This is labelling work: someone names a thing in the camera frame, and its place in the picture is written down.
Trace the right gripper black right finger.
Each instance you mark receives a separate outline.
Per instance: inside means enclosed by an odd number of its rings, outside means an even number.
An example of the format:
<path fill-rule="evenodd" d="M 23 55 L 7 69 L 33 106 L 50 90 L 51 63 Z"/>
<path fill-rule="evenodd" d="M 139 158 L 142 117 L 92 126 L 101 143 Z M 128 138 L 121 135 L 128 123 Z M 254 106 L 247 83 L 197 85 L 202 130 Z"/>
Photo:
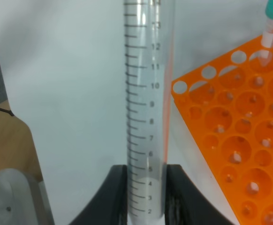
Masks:
<path fill-rule="evenodd" d="M 196 188 L 180 165 L 167 165 L 166 225 L 231 225 Z"/>

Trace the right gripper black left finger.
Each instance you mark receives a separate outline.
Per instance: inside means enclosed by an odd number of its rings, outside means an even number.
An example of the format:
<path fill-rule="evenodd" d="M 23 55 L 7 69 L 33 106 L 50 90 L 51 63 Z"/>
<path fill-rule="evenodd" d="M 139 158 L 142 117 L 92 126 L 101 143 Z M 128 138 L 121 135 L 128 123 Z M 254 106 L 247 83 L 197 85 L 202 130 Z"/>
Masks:
<path fill-rule="evenodd" d="M 127 198 L 127 166 L 114 165 L 92 200 L 71 224 L 126 225 Z"/>

